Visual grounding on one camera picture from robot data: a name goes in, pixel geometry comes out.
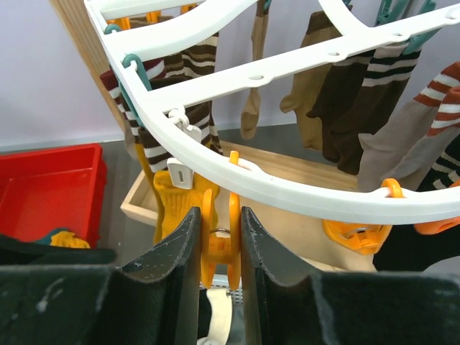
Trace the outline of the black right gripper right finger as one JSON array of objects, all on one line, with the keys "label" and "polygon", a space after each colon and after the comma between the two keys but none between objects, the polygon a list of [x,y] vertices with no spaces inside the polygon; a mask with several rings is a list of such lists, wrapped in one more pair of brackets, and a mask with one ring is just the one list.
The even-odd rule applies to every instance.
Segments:
[{"label": "black right gripper right finger", "polygon": [[318,296],[326,272],[291,252],[241,210],[241,279],[248,344],[328,344]]}]

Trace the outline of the white round clip hanger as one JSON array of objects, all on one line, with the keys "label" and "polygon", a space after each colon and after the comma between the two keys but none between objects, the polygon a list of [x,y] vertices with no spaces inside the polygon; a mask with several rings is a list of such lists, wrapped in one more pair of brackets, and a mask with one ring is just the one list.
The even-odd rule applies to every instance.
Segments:
[{"label": "white round clip hanger", "polygon": [[311,119],[312,109],[326,74],[338,63],[363,52],[387,45],[409,43],[411,37],[426,35],[459,23],[459,3],[425,14],[416,14],[378,27],[356,18],[344,1],[321,1],[320,17],[326,24],[304,37],[297,50],[254,60],[205,75],[189,68],[192,78],[172,86],[146,86],[139,76],[139,63],[174,57],[213,37],[238,16],[261,1],[205,1],[180,16],[146,27],[116,31],[114,19],[137,17],[155,9],[172,9],[177,1],[86,1],[85,8],[124,95],[134,105],[143,126],[173,157],[217,185],[253,201],[318,219],[369,224],[416,224],[451,219],[459,215],[459,189],[420,192],[406,179],[406,198],[386,198],[386,189],[358,193],[319,188],[271,176],[252,163],[232,167],[229,161],[192,140],[174,124],[173,109],[228,96],[228,110],[239,105],[234,95],[248,90],[239,130],[253,139],[266,129],[281,129],[295,123],[292,133],[303,147],[321,152],[320,119]]}]

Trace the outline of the mustard yellow sock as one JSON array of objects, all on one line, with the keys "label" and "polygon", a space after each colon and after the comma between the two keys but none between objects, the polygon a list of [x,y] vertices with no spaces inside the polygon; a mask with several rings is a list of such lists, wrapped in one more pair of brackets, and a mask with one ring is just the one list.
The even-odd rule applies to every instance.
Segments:
[{"label": "mustard yellow sock", "polygon": [[142,168],[157,202],[153,242],[158,243],[178,227],[192,207],[202,206],[204,193],[208,189],[212,190],[216,197],[219,195],[220,187],[195,174],[190,190],[177,188],[173,185],[166,168],[170,154],[163,147],[155,140],[147,140],[138,144],[136,150],[140,154]]}]

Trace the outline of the white clothes peg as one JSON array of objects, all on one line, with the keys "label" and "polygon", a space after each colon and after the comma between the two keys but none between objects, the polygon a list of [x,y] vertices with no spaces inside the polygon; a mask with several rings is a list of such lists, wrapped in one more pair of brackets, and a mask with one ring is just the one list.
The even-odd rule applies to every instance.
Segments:
[{"label": "white clothes peg", "polygon": [[174,157],[167,159],[167,169],[173,186],[184,190],[193,188],[194,171],[192,169]]}]

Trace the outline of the teal sock with print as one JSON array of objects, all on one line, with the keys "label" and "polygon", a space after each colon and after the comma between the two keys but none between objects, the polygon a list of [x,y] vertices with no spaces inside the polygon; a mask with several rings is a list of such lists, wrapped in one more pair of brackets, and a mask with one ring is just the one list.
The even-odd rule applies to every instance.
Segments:
[{"label": "teal sock with print", "polygon": [[74,242],[75,234],[67,228],[56,228],[44,237],[35,240],[37,244],[51,245],[56,247],[71,247]]}]

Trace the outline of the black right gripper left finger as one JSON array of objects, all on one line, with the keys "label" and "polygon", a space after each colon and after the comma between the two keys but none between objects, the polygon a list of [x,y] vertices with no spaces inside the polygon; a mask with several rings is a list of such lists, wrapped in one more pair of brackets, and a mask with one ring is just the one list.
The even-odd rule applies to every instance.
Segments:
[{"label": "black right gripper left finger", "polygon": [[114,270],[87,344],[195,344],[201,211],[140,257]]}]

